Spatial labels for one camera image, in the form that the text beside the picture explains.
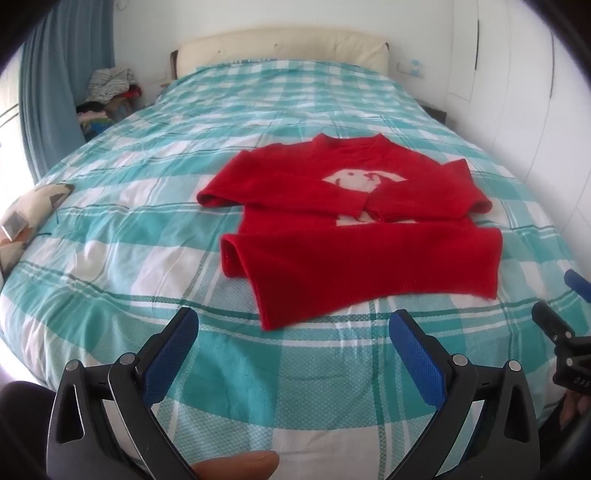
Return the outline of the person's right hand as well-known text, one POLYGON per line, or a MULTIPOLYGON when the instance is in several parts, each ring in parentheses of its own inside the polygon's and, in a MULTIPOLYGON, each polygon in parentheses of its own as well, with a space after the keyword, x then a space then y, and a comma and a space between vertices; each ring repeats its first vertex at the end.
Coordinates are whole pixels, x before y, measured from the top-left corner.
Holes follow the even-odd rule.
POLYGON ((559 415, 560 429, 564 430, 576 415, 583 416, 590 409, 591 397, 572 390, 566 390, 559 415))

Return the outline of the person's left hand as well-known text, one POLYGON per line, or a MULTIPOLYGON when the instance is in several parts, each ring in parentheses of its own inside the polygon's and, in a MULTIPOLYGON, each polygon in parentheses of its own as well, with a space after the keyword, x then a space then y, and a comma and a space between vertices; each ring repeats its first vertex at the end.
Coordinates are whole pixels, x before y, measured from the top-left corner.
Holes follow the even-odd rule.
POLYGON ((280 465, 274 451, 252 451, 204 460, 191 466, 201 480, 267 480, 280 465))

